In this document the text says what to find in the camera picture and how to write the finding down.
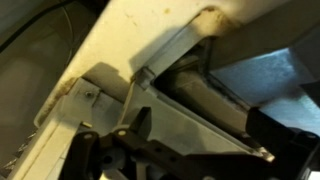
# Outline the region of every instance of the gray surface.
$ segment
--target gray surface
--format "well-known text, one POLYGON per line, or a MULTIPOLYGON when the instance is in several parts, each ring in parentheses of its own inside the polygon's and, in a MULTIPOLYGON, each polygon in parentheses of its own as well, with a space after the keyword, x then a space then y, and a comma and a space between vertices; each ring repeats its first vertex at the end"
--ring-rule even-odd
POLYGON ((9 179, 57 179, 74 135, 88 130, 108 134, 121 109, 122 104, 102 93, 99 87, 78 79, 38 129, 9 179), (90 124, 91 128, 80 124, 90 124))
MULTIPOLYGON (((41 2, 1 1, 0 43, 34 14, 58 1, 41 2)), ((94 22, 93 15, 80 4, 67 10, 74 42, 64 12, 57 10, 37 21, 0 54, 0 166, 13 158, 35 129, 33 119, 63 73, 70 48, 88 31, 88 22, 94 22)))
POLYGON ((320 110, 299 87, 320 78, 319 9, 320 1, 294 0, 216 40, 208 79, 287 126, 320 134, 320 110))
POLYGON ((197 71, 198 65, 191 66, 193 67, 164 73, 156 80, 157 87, 175 101, 229 133, 238 136, 244 133, 246 112, 220 92, 208 88, 197 71))
POLYGON ((131 123, 142 107, 151 107, 152 111, 148 139, 159 140, 181 154, 250 151, 249 147, 152 87, 144 91, 132 85, 120 124, 131 123))

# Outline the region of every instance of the black plastic part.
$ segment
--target black plastic part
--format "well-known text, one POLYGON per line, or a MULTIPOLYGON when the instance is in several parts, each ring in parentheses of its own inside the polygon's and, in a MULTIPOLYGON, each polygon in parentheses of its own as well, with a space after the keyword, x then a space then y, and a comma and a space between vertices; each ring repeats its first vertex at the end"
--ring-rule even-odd
POLYGON ((320 107, 320 81, 303 84, 302 89, 308 94, 308 96, 320 107))
MULTIPOLYGON (((145 119, 149 112, 145 109, 138 119, 145 119)), ((182 156, 158 141, 147 141, 137 135, 142 121, 135 123, 131 129, 119 129, 102 138, 95 132, 76 135, 59 179, 99 179, 110 149, 124 152, 125 165, 120 171, 129 179, 137 179, 136 163, 141 160, 165 172, 161 179, 181 180, 207 177, 217 180, 301 180, 310 170, 319 167, 320 139, 317 135, 288 129, 258 109, 250 111, 247 130, 274 153, 275 159, 271 163, 249 154, 182 156)))
POLYGON ((253 108, 248 113, 247 133, 259 144, 277 155, 295 136, 294 131, 253 108))
POLYGON ((134 121, 131 123, 129 129, 139 136, 147 139, 151 132, 151 108, 143 107, 134 121))
POLYGON ((102 171, 95 158, 99 152, 98 140, 99 135, 95 132, 84 132, 74 137, 59 180, 100 178, 102 171))

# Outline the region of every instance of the screw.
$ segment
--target screw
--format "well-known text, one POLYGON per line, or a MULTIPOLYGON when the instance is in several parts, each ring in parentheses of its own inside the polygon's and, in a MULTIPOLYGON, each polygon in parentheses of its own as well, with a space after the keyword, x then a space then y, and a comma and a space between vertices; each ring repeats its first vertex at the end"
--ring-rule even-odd
POLYGON ((205 176, 202 180, 215 180, 212 176, 205 176))
POLYGON ((118 132, 118 134, 119 134, 119 136, 124 136, 124 135, 127 134, 127 132, 124 131, 124 130, 121 130, 121 131, 118 132))
POLYGON ((92 98, 94 96, 94 94, 90 91, 86 92, 85 95, 87 98, 92 98))
POLYGON ((84 139, 91 139, 92 138, 92 134, 86 134, 84 135, 84 139))

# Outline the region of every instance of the dirt stain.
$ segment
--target dirt stain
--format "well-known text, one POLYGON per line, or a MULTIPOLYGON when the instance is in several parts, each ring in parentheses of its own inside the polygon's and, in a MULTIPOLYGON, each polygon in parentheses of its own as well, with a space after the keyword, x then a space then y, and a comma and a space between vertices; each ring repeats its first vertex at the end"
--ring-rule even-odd
POLYGON ((60 88, 59 91, 55 92, 53 99, 48 101, 48 104, 46 105, 46 109, 44 109, 43 112, 41 112, 39 118, 38 118, 38 124, 41 125, 44 120, 47 118, 51 110, 54 108, 58 100, 66 95, 69 90, 72 88, 73 84, 76 82, 76 78, 70 78, 68 81, 66 81, 60 88))
POLYGON ((170 12, 171 12, 171 10, 170 10, 169 8, 166 8, 166 9, 163 11, 164 14, 170 14, 170 12))
POLYGON ((127 16, 127 18, 132 18, 133 17, 132 15, 129 15, 127 13, 125 13, 125 15, 127 16))

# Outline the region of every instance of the cable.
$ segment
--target cable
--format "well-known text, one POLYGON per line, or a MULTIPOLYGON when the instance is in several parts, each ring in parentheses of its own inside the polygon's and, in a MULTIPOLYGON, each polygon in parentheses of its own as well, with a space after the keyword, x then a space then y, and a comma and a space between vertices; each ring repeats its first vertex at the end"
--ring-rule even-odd
POLYGON ((63 1, 59 4, 53 5, 43 11, 41 11, 40 13, 38 13, 37 15, 33 16, 28 22, 26 22, 23 26, 21 26, 16 32, 14 32, 3 44, 1 44, 0 46, 0 53, 2 53, 8 46, 10 46, 10 44, 17 38, 19 37, 26 29, 28 29, 33 23, 35 23, 36 21, 38 21, 41 17, 43 17, 44 15, 46 15, 47 13, 54 11, 56 9, 59 9, 60 7, 64 7, 70 3, 72 3, 75 0, 66 0, 63 1))
POLYGON ((71 61, 71 58, 72 58, 72 55, 73 55, 73 43, 74 43, 74 32, 73 32, 73 27, 72 27, 72 23, 71 23, 71 20, 70 20, 70 16, 67 12, 67 9, 65 6, 62 7, 62 10, 66 16, 66 19, 67 19, 67 22, 68 22, 68 26, 69 26, 69 29, 70 29, 70 35, 71 35, 71 44, 69 44, 69 48, 70 48, 70 51, 69 51, 69 56, 68 56, 68 59, 65 63, 65 65, 67 66, 69 64, 69 62, 71 61))

